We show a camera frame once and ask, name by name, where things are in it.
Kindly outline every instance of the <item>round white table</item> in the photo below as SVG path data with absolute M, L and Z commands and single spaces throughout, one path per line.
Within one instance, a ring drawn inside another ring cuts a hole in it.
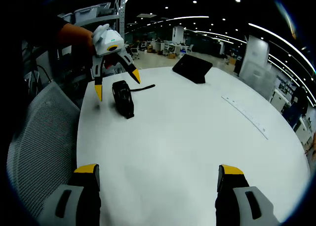
M 260 94 L 212 68 L 197 85 L 171 67 L 103 79 L 103 102 L 88 84 L 80 113 L 78 166 L 100 165 L 101 225 L 216 225 L 218 166 L 240 168 L 285 221 L 309 182 L 309 167 L 288 123 Z M 135 117 L 115 109 L 112 83 L 126 80 Z M 238 101 L 268 139 L 222 96 Z

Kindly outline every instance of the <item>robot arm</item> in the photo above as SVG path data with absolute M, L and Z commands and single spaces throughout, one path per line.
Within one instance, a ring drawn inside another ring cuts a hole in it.
M 91 68 L 92 78 L 95 80 L 95 90 L 102 101 L 102 67 L 106 63 L 106 56 L 111 55 L 110 65 L 119 62 L 130 76 L 140 84 L 139 72 L 133 64 L 132 57 L 126 52 L 124 40 L 117 31 L 108 30 L 109 25 L 99 26 L 92 35 L 96 55 L 93 57 Z

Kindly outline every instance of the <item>office floor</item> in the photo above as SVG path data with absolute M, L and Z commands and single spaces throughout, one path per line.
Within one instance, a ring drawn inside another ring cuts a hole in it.
M 209 61 L 213 64 L 213 67 L 219 68 L 234 77 L 237 75 L 233 72 L 235 66 L 232 64 L 226 64 L 224 59 L 214 57 L 209 54 L 202 54 L 197 52 L 191 52 L 189 55 Z M 134 64 L 138 69 L 149 69 L 166 66 L 174 66 L 180 58 L 177 56 L 175 59 L 169 59 L 164 55 L 157 55 L 156 53 L 147 53 L 145 51 L 139 52 L 139 59 L 134 60 Z

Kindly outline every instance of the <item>mesh chair back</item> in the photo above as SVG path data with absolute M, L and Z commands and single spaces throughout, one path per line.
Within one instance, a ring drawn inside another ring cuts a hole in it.
M 55 82 L 31 102 L 23 129 L 13 137 L 7 174 L 26 210 L 37 218 L 44 200 L 67 184 L 76 168 L 79 108 Z

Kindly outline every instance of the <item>white ruler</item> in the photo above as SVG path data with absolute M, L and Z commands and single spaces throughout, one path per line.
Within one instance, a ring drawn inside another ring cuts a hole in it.
M 257 122 L 242 106 L 227 96 L 222 96 L 222 98 L 234 108 L 236 108 L 242 115 L 244 115 L 264 135 L 264 137 L 268 139 L 266 128 Z

